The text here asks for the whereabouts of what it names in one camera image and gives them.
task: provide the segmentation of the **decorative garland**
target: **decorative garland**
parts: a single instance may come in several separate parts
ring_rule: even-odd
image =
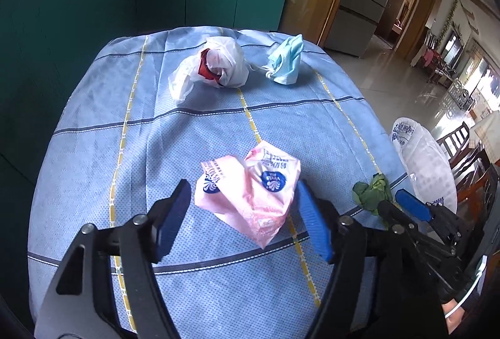
[[[438,49],[441,46],[441,42],[443,41],[444,36],[446,36],[446,33],[448,33],[449,27],[452,25],[453,14],[455,13],[455,9],[457,8],[457,5],[458,5],[458,0],[453,0],[452,8],[449,10],[446,21],[444,22],[444,26],[442,27],[441,33],[439,34],[439,37],[437,38],[436,49]]]

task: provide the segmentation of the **blue face mask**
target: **blue face mask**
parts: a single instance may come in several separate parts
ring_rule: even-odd
[[[271,53],[268,63],[262,67],[266,71],[266,77],[278,84],[295,84],[303,48],[301,34],[286,39]]]

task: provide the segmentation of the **white plastic bag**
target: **white plastic bag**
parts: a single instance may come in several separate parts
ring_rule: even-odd
[[[246,83],[248,68],[243,50],[231,37],[208,37],[202,51],[185,58],[168,77],[168,88],[173,102],[186,100],[197,81],[215,88],[238,88]]]
[[[420,123],[400,117],[392,126],[392,143],[422,202],[442,204],[457,213],[457,188],[443,151]]]

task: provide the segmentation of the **doorway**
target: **doorway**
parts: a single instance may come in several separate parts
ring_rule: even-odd
[[[412,15],[415,4],[416,0],[387,0],[375,35],[394,48]]]

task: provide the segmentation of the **blue gripper pad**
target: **blue gripper pad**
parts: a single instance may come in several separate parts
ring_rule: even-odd
[[[156,255],[158,259],[166,256],[172,249],[173,242],[176,240],[177,233],[181,228],[184,216],[191,202],[191,185],[185,179],[177,185],[172,196],[163,199],[168,208],[168,215],[163,222],[158,225],[158,240],[156,246]]]
[[[396,202],[406,209],[413,216],[421,221],[429,222],[432,220],[431,211],[420,201],[405,189],[400,189],[395,195]]]
[[[295,201],[298,211],[306,225],[314,251],[323,260],[330,262],[333,259],[332,232],[314,203],[314,197],[309,187],[299,180],[295,189]]]

